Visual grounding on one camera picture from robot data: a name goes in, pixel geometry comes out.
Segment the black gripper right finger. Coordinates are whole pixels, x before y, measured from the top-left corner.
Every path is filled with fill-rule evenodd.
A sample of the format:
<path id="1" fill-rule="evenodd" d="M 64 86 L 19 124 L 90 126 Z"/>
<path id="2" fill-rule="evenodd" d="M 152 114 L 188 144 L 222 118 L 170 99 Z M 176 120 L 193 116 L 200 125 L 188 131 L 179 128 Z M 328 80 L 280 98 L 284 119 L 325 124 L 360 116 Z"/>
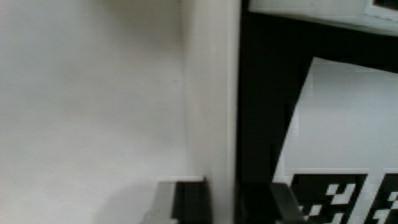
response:
<path id="1" fill-rule="evenodd" d="M 236 224 L 318 224 L 307 221 L 284 183 L 240 183 Z"/>

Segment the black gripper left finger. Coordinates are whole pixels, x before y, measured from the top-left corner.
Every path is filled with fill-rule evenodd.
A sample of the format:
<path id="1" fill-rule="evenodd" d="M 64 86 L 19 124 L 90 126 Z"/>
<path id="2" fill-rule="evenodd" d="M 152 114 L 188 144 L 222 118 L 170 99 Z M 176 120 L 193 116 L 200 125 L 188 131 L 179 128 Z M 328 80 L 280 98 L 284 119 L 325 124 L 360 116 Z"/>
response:
<path id="1" fill-rule="evenodd" d="M 151 224 L 213 224 L 209 188 L 202 177 L 158 184 Z"/>

